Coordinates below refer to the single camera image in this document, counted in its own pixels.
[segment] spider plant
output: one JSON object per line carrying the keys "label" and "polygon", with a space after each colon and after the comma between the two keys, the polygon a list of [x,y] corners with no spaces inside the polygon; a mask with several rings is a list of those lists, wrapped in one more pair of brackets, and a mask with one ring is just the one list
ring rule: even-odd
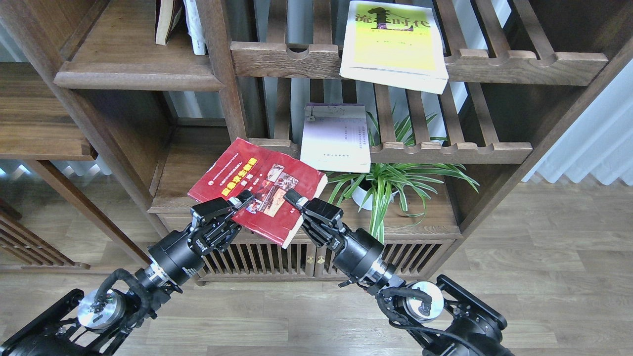
{"label": "spider plant", "polygon": [[[367,112],[375,127],[375,133],[369,135],[370,146],[375,146],[380,142],[380,134],[378,130],[378,121],[374,116]],[[426,118],[429,124],[437,114],[429,115]],[[411,119],[407,115],[403,120],[394,125],[396,139],[407,146],[413,146],[415,140],[411,129]],[[431,140],[446,141],[446,137],[431,137]],[[346,173],[334,175],[329,172],[330,183],[336,183],[334,190],[329,198],[329,203],[340,205],[343,200],[349,199],[354,190],[363,182],[367,181],[370,186],[365,194],[364,205],[369,199],[372,200],[372,217],[370,220],[369,233],[378,241],[384,243],[384,217],[387,207],[391,202],[391,194],[393,191],[398,192],[400,209],[406,216],[421,217],[419,224],[426,213],[426,201],[431,199],[429,193],[437,194],[437,190],[430,184],[442,184],[443,181],[436,178],[438,175],[455,177],[467,181],[469,185],[477,190],[479,183],[464,173],[466,168],[461,164],[443,164],[443,163],[372,163],[369,173]],[[405,188],[410,188],[422,200],[423,211],[410,214],[407,197],[404,194]]]}

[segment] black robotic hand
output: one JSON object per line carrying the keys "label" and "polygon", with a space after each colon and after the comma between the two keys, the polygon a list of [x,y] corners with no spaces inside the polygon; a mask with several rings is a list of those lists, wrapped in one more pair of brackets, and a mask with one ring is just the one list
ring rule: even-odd
{"label": "black robotic hand", "polygon": [[[374,296],[389,323],[407,330],[424,348],[423,356],[512,355],[500,344],[501,330],[506,327],[503,316],[448,277],[439,276],[436,284],[407,284],[394,273],[395,266],[382,260],[382,243],[365,230],[353,232],[342,223],[340,208],[308,200],[293,190],[284,198],[301,212],[302,227],[312,242],[333,251],[334,265],[348,277],[339,286],[357,284]],[[79,289],[72,290],[3,343],[0,355],[113,355],[143,320],[156,318],[156,311],[174,291],[182,293],[180,286],[203,268],[201,257],[231,244],[241,229],[232,217],[252,199],[249,191],[243,191],[228,201],[219,198],[192,207],[191,224],[150,248],[149,267],[134,275],[118,269],[85,296]],[[128,285],[127,292],[112,289],[119,280]],[[454,300],[445,300],[442,292]],[[68,317],[74,309],[77,316]],[[422,325],[442,310],[453,316],[447,330]],[[76,343],[75,335],[82,328],[83,333],[96,334],[87,346]]]}

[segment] wooden floor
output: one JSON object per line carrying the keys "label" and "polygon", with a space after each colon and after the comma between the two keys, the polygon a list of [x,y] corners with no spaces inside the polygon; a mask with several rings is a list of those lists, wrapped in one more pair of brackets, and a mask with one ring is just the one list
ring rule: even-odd
{"label": "wooden floor", "polygon": [[[158,239],[109,177],[84,193],[139,243]],[[47,187],[0,181],[23,223],[76,261],[128,265],[122,253]],[[633,188],[518,186],[442,267],[508,319],[516,355],[633,354]],[[0,274],[5,340],[72,288],[103,276]],[[185,285],[117,355],[420,355],[371,297],[329,282]],[[446,316],[434,322],[446,327]]]}

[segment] book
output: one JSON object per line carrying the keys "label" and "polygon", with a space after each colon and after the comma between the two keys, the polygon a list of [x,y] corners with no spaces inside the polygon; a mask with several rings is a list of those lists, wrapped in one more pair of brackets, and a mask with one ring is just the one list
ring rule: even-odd
{"label": "book", "polygon": [[318,197],[327,176],[281,152],[236,139],[189,190],[198,202],[229,199],[248,189],[255,196],[233,220],[287,248],[303,222],[284,195],[290,188],[308,199]]}
{"label": "book", "polygon": [[371,156],[365,115],[365,106],[360,104],[308,104],[301,161],[320,170],[369,172]]}
{"label": "book", "polygon": [[442,94],[448,73],[433,10],[351,1],[340,75]]}
{"label": "book", "polygon": [[191,37],[191,47],[194,54],[204,56],[206,54],[206,43],[200,22],[200,14],[197,12],[196,0],[185,0],[185,13],[187,18],[187,33]]}
{"label": "book", "polygon": [[156,0],[156,44],[167,45],[169,36],[182,18],[183,8],[182,0]]}

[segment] stack of papers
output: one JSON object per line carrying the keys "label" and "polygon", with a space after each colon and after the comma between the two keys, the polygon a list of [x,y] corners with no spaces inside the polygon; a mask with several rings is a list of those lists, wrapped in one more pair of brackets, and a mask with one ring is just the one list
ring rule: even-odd
{"label": "stack of papers", "polygon": [[365,106],[308,104],[301,161],[318,170],[369,172],[371,157]]}

